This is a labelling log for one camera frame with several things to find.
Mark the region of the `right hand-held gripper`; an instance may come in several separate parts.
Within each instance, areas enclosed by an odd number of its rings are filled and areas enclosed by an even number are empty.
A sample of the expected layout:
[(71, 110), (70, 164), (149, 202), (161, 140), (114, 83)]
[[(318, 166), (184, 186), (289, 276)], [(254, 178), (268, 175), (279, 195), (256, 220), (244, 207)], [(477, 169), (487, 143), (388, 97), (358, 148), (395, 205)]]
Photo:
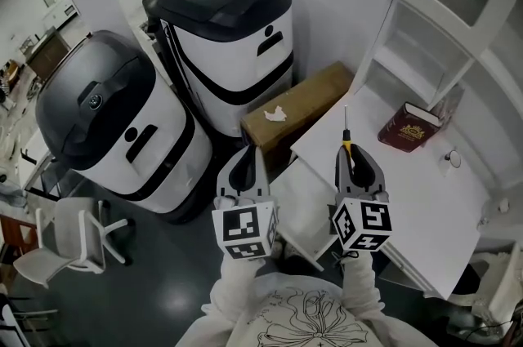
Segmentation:
[(385, 194), (382, 168), (359, 145), (353, 144), (353, 161), (346, 147), (338, 150), (335, 167), (337, 209), (331, 222), (344, 251), (379, 251), (392, 234), (389, 202), (341, 194), (377, 197)]

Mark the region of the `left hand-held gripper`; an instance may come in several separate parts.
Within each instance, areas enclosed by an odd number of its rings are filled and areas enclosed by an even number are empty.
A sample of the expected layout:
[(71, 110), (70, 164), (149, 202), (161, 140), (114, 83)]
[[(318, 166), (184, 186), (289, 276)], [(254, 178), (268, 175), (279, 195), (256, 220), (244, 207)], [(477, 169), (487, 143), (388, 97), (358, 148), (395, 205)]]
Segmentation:
[(217, 176), (212, 222), (217, 245), (225, 258), (253, 260), (268, 257), (279, 223), (274, 200), (236, 200), (241, 193), (254, 198), (270, 195), (261, 150), (249, 145), (235, 153)]

